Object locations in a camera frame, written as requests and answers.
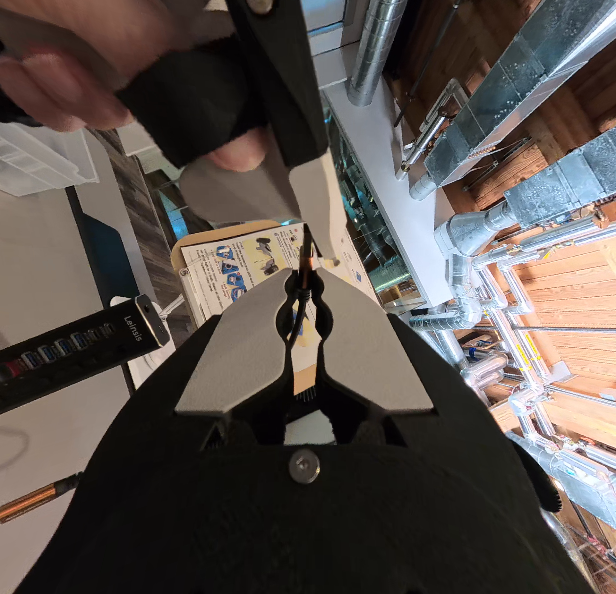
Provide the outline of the group of silver insulated pipes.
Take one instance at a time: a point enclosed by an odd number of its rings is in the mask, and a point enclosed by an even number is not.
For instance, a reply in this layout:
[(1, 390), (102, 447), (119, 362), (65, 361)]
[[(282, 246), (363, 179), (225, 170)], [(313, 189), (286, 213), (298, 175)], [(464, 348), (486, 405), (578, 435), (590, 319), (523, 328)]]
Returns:
[[(549, 332), (520, 324), (517, 317), (535, 312), (527, 289), (514, 268), (547, 257), (552, 251), (586, 245), (615, 236), (615, 223), (601, 221), (596, 213), (563, 223), (527, 237), (517, 245), (505, 245), (484, 254), (469, 256), (452, 246), (448, 277), (454, 304), (442, 312), (410, 320), (411, 328), (443, 334), (443, 352), (458, 366), (465, 382), (479, 395), (484, 378), (504, 371), (506, 363), (518, 369), (520, 381), (507, 404), (525, 440), (521, 443), (543, 470), (562, 486), (566, 496), (597, 519), (615, 528), (615, 452), (580, 439), (557, 434), (544, 406), (550, 402), (554, 373), (546, 365), (531, 333)], [(483, 317), (492, 322), (504, 356), (496, 352), (464, 367), (462, 347), (453, 346), (454, 330), (474, 329)]]

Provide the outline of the wooden sheet holder board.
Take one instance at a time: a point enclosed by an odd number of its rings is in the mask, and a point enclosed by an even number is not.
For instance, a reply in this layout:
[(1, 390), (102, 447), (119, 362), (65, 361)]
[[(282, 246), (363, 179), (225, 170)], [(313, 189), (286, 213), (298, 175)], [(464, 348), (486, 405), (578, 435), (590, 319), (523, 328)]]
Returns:
[(272, 220), (182, 237), (171, 253), (190, 319), (200, 328), (282, 269), (297, 269), (303, 224)]

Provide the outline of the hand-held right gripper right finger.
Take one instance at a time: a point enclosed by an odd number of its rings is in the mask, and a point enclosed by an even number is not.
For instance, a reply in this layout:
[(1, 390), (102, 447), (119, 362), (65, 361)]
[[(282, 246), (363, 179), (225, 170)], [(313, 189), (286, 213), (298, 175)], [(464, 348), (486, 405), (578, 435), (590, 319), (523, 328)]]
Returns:
[(427, 413), (433, 403), (384, 310), (329, 271), (313, 273), (321, 336), (316, 381), (389, 414)]

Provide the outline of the black usb hub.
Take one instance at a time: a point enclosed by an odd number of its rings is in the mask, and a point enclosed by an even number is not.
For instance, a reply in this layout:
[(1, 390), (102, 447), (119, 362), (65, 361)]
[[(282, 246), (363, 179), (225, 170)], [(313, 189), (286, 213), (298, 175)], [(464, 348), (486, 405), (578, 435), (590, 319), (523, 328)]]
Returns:
[(1, 351), (1, 413), (154, 352), (171, 337), (146, 295)]

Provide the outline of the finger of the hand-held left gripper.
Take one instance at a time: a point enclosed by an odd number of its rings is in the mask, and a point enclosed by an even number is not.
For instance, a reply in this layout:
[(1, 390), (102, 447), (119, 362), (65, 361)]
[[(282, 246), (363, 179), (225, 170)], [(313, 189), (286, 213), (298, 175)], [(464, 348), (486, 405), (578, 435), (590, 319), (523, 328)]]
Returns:
[(289, 182), (301, 219), (321, 257), (338, 266), (346, 233), (346, 211), (331, 152), (292, 168)]

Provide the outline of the clear plastic bin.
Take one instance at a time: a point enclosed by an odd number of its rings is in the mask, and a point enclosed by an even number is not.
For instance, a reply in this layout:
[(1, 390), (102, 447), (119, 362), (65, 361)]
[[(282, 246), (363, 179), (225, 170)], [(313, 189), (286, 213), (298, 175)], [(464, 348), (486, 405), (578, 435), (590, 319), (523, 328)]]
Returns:
[(15, 197), (61, 190), (100, 178), (84, 130), (1, 124), (1, 190)]

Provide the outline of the printed instruction sheet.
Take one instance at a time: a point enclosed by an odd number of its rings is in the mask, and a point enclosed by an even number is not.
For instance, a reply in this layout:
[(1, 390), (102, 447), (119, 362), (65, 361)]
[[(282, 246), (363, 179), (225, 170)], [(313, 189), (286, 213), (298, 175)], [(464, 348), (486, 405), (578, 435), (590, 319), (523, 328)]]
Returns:
[[(184, 267), (180, 269), (187, 307), (196, 327), (213, 315), (221, 314), (253, 287), (277, 275), (282, 269), (297, 269), (303, 223), (275, 226), (255, 233), (219, 238), (217, 241), (180, 248)], [(343, 235), (340, 264), (314, 253), (313, 265), (323, 267), (353, 285), (379, 304), (372, 283), (348, 232)], [(296, 340), (296, 350), (317, 347), (315, 307), (306, 304), (304, 320)]]

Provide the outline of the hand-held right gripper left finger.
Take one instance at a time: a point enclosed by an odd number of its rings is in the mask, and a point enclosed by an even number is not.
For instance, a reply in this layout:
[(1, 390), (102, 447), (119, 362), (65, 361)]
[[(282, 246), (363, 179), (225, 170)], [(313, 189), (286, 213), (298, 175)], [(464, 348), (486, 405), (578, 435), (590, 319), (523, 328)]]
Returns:
[(220, 316), (175, 407), (179, 415), (227, 415), (242, 407), (285, 414), (294, 389), (284, 333), (296, 273), (281, 269)]

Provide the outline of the round silver air duct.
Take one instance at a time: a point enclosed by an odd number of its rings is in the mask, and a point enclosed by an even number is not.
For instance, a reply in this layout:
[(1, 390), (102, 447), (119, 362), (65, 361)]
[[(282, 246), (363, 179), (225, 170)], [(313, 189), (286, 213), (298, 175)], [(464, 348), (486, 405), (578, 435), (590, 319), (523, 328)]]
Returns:
[(409, 0), (370, 0), (347, 88), (356, 107), (372, 103)]

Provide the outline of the rectangular silver air duct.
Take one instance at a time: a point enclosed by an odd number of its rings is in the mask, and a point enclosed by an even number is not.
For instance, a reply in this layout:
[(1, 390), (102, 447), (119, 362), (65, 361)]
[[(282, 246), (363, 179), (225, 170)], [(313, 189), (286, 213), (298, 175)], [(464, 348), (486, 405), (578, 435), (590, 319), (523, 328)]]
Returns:
[(542, 0), (424, 160), (423, 200), (455, 182), (615, 39), (615, 0)]

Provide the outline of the person's left hand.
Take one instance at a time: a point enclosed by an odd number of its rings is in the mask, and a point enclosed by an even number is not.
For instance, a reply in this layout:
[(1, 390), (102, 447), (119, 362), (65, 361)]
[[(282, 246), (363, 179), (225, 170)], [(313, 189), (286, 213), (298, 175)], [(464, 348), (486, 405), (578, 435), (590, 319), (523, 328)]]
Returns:
[(116, 92), (172, 51), (231, 36), (210, 0), (1, 0), (1, 89), (60, 133), (132, 121)]

